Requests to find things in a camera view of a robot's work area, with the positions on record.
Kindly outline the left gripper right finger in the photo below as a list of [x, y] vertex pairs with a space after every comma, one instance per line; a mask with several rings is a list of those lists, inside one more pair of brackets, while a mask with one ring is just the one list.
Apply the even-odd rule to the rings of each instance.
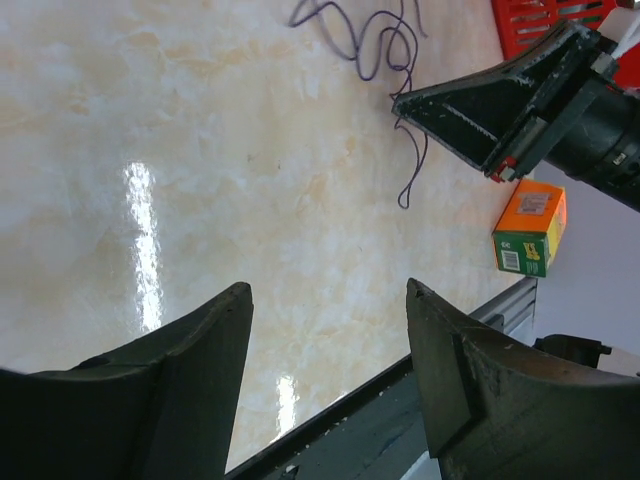
[[427, 448], [445, 479], [635, 479], [639, 382], [528, 347], [407, 283]]

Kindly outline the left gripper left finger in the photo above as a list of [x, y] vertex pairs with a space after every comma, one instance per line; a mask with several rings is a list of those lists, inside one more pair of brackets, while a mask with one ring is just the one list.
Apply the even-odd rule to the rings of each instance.
[[1, 374], [5, 479], [220, 479], [253, 317], [238, 282], [66, 371]]

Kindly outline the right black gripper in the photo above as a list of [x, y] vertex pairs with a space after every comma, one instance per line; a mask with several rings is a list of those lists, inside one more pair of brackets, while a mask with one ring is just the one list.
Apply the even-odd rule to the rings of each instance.
[[639, 207], [639, 97], [613, 76], [616, 43], [561, 20], [489, 69], [399, 95], [392, 112], [496, 181], [546, 161]]

